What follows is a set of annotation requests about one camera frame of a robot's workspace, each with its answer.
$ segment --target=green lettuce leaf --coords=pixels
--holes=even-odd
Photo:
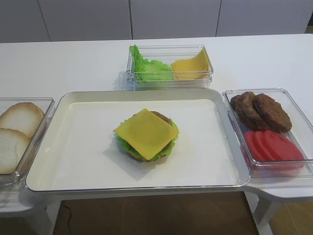
[[[134,58],[134,72],[138,72],[136,75],[138,81],[173,80],[171,66],[158,60],[144,59],[136,45],[130,46],[130,51]],[[156,72],[168,73],[156,75]]]
[[[176,124],[173,122],[173,120],[171,120],[173,126],[178,130]],[[120,142],[121,146],[123,147],[123,149],[127,152],[132,154],[133,156],[140,158],[142,160],[146,160],[144,157],[142,157],[129,143],[127,143],[126,140],[122,139],[121,137],[119,137],[117,134],[115,134],[115,138],[118,142]],[[151,158],[151,161],[155,161],[161,158],[161,156],[163,155],[169,155],[172,152],[172,149],[175,145],[175,140],[177,140],[178,135],[175,136],[175,138],[172,140],[170,146],[168,146],[165,150],[162,150],[161,152],[159,152],[158,154],[156,154],[153,158]]]

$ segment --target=burger patty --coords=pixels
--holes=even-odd
[[[288,132],[292,123],[288,114],[283,110],[280,103],[266,94],[258,94],[254,101],[254,107],[273,129],[280,132]]]
[[[253,122],[260,130],[271,130],[272,128],[261,118],[258,112],[254,109],[253,100],[255,94],[253,92],[245,92],[241,95],[241,108],[248,120]]]
[[[233,108],[233,110],[237,113],[240,121],[250,130],[252,131],[257,131],[259,128],[252,122],[250,121],[245,114],[243,113],[243,110],[241,108],[241,95],[236,95],[231,98],[230,100],[230,106]]]
[[[160,113],[157,112],[157,111],[151,111],[151,113],[157,115],[159,118],[161,118],[162,120],[166,121],[168,124],[170,124],[171,126],[173,126],[172,121],[171,121],[168,117],[164,116],[163,114],[160,114]],[[167,148],[171,145],[171,143],[172,143],[172,141],[170,141],[161,151],[167,149]],[[132,158],[137,159],[138,161],[141,161],[141,162],[150,162],[150,160],[144,160],[144,159],[142,159],[142,158],[137,158],[136,156],[134,156],[134,155],[131,154],[131,153],[128,153],[128,154],[129,154]]]

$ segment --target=transparent container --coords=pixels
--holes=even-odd
[[[37,105],[43,111],[44,117],[15,170],[10,174],[0,174],[0,190],[22,189],[24,187],[24,177],[30,168],[55,110],[55,102],[52,98],[0,98],[0,115],[12,105],[21,102],[31,102]]]
[[[207,71],[176,71],[176,72],[134,72],[134,58],[129,51],[127,75],[128,82],[135,90],[156,90],[156,89],[188,89],[188,88],[209,88],[212,81],[213,67],[203,45],[186,46],[138,46],[144,59],[159,60],[171,65],[179,59],[190,59],[196,56],[202,49],[205,51],[206,61],[209,62]],[[155,77],[153,80],[140,81],[139,75]],[[173,80],[159,80],[160,76],[170,75]],[[195,75],[201,79],[174,80],[175,75]]]
[[[255,94],[264,93],[282,105],[292,122],[292,129],[283,135],[292,141],[302,152],[304,160],[289,161],[265,161],[256,160],[245,141],[244,134],[249,130],[243,125],[236,112],[230,106],[232,97],[251,91]],[[290,94],[284,89],[250,89],[250,90],[230,90],[223,93],[225,105],[232,126],[236,132],[241,150],[250,167],[251,177],[312,177],[313,176],[313,127],[300,108],[294,102]]]

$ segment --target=bread slice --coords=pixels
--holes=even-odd
[[[15,170],[29,141],[30,138],[20,131],[0,128],[0,174]]]
[[[18,130],[32,138],[43,117],[43,111],[33,103],[18,103],[0,116],[0,128]]]

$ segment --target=white table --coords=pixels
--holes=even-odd
[[[210,88],[219,92],[285,88],[313,122],[311,34],[0,44],[0,97],[53,97],[58,102],[73,91],[131,90],[125,73],[130,44],[204,44],[214,68]],[[313,199],[313,180],[251,179],[241,190],[246,191],[259,233],[271,234],[268,221],[281,203]],[[2,192],[0,202],[0,216],[23,216],[51,203],[29,196],[26,189]],[[48,211],[52,228],[56,205],[53,212]]]

